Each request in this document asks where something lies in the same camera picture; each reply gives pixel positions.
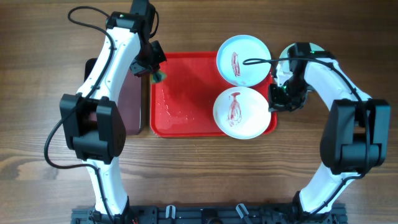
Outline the green yellow sponge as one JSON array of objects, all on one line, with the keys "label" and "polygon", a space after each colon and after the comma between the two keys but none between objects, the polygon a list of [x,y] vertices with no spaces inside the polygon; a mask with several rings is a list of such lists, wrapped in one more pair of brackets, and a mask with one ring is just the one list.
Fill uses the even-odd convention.
[{"label": "green yellow sponge", "polygon": [[167,75],[165,72],[158,70],[150,74],[150,82],[152,84],[161,83],[166,79]]}]

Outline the light blue plate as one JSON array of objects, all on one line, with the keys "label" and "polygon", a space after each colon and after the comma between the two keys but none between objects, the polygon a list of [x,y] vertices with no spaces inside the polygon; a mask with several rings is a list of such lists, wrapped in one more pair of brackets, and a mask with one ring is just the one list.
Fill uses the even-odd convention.
[{"label": "light blue plate", "polygon": [[258,38],[236,35],[221,44],[216,56],[216,66],[228,83],[235,86],[255,86],[268,76],[271,64],[243,64],[245,60],[253,58],[270,60],[272,57],[267,46]]},{"label": "light blue plate", "polygon": [[[286,47],[280,54],[279,58],[287,58],[288,51],[293,45],[294,44],[290,44],[288,47]],[[292,75],[293,73],[290,71],[289,61],[288,60],[279,61],[276,66],[275,78],[274,78],[274,81],[277,84],[277,86],[281,87],[287,80],[290,79]]]}]

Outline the white stained plate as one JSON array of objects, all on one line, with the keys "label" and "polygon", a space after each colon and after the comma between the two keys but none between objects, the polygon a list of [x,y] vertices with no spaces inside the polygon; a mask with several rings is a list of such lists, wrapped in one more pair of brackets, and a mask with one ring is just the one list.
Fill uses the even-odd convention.
[{"label": "white stained plate", "polygon": [[213,118],[226,135],[252,139],[270,126],[271,112],[268,101],[258,91],[236,86],[218,95],[213,105]]}]

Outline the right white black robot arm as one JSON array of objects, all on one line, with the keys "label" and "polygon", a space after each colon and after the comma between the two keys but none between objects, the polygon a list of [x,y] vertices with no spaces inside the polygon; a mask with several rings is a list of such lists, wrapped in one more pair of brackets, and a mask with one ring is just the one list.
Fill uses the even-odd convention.
[{"label": "right white black robot arm", "polygon": [[320,141],[322,163],[294,199],[297,220],[320,220],[350,183],[384,162],[391,107],[361,91],[329,51],[309,42],[291,44],[281,53],[274,80],[271,111],[302,108],[310,91],[329,110]]}]

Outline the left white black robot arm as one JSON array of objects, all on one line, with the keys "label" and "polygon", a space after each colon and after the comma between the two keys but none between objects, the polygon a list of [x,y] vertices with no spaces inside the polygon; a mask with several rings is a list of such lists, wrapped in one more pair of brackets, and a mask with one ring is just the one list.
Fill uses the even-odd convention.
[{"label": "left white black robot arm", "polygon": [[159,13],[149,1],[133,1],[128,13],[107,17],[104,45],[90,74],[74,95],[60,100],[62,126],[69,149],[90,174],[95,206],[86,221],[132,223],[129,198],[121,182],[119,155],[126,128],[118,110],[119,95],[128,73],[165,78],[160,64],[166,56],[158,41],[151,42],[159,26]]}]

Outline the black tray brown inside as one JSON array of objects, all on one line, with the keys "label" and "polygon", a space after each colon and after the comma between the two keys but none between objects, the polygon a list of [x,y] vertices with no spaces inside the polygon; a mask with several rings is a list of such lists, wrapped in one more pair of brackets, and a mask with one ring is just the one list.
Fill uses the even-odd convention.
[{"label": "black tray brown inside", "polygon": [[138,135],[142,130],[143,79],[132,74],[129,68],[119,92],[118,110],[128,136]]}]

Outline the red plastic tray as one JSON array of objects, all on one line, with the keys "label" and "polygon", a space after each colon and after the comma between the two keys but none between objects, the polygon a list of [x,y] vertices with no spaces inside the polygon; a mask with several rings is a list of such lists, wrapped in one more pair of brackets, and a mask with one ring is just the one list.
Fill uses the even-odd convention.
[{"label": "red plastic tray", "polygon": [[220,75],[216,52],[171,52],[165,80],[150,88],[150,127],[162,138],[224,136],[213,118],[218,95],[232,84]]}]

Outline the light blue plate top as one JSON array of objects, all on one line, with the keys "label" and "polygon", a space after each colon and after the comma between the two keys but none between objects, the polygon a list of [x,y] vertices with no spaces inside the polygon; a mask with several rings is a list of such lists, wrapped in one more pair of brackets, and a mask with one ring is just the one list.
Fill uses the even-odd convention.
[{"label": "light blue plate top", "polygon": [[243,64],[245,60],[253,58],[270,60],[272,57],[267,46],[258,38],[236,35],[221,44],[216,56],[216,66],[228,83],[235,86],[255,86],[268,76],[271,64]]}]

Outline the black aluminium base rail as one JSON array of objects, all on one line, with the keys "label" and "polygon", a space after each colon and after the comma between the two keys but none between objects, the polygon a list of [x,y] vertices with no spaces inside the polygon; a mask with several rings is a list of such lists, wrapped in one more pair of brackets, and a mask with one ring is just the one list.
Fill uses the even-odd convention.
[{"label": "black aluminium base rail", "polygon": [[[130,206],[123,215],[113,218],[115,223],[329,223],[347,224],[348,216],[344,204],[334,204],[331,212],[300,221],[299,211],[291,203],[244,205],[234,207],[167,207]],[[70,223],[111,223],[107,214],[100,214],[94,207],[72,210]]]}]

